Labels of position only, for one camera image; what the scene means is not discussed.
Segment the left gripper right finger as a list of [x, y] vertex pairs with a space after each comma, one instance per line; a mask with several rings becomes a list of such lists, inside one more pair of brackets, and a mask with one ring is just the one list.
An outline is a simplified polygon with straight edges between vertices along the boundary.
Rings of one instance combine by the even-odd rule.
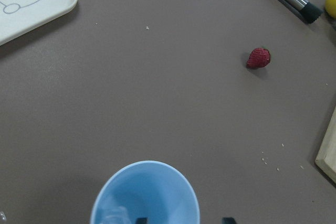
[[233, 217], [223, 217], [222, 224], [236, 224], [236, 220]]

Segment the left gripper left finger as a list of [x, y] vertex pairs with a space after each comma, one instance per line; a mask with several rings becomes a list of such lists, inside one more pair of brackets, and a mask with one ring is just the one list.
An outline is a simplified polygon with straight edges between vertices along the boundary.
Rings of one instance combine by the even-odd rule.
[[135, 224], [147, 224], [147, 223], [148, 223], [147, 217], [137, 218], [135, 222]]

